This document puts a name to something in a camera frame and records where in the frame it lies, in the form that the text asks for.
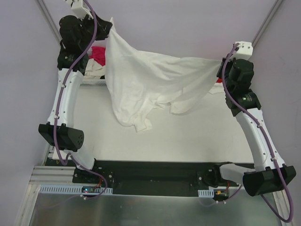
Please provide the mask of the plain white t-shirt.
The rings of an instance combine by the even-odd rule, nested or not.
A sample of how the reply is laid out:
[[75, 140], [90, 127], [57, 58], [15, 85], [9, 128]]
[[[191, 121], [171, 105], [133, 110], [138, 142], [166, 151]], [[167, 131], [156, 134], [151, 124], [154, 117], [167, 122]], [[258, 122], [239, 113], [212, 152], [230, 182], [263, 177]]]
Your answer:
[[189, 111], [214, 86], [221, 66], [219, 60], [137, 50], [115, 28], [106, 41], [105, 59], [113, 113], [122, 126], [137, 132], [152, 128], [148, 116], [153, 109]]

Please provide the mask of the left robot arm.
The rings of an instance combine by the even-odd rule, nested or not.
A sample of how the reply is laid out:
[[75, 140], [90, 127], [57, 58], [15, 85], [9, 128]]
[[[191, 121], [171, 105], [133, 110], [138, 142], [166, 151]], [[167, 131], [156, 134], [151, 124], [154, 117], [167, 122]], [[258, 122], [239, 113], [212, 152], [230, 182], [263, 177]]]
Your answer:
[[74, 108], [89, 60], [87, 52], [94, 41], [108, 38], [112, 23], [98, 16], [79, 19], [69, 15], [63, 17], [59, 25], [62, 39], [57, 59], [58, 85], [51, 114], [47, 123], [39, 125], [38, 131], [54, 147], [62, 165], [68, 161], [62, 158], [64, 152], [79, 169], [85, 169], [83, 178], [95, 183], [100, 173], [93, 168], [94, 157], [83, 146], [84, 132], [74, 128]]

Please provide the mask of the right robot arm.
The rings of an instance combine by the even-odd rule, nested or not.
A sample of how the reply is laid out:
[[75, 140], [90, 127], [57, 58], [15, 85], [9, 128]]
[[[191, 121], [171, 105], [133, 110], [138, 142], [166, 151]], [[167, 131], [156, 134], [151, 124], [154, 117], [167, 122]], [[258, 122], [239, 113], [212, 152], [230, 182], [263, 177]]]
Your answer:
[[245, 59], [222, 61], [217, 77], [225, 84], [226, 104], [241, 126], [249, 144], [254, 170], [231, 162], [218, 163], [212, 182], [222, 186], [228, 180], [242, 184], [250, 196], [284, 189], [296, 176], [294, 166], [287, 166], [266, 130], [261, 104], [250, 89], [253, 63]]

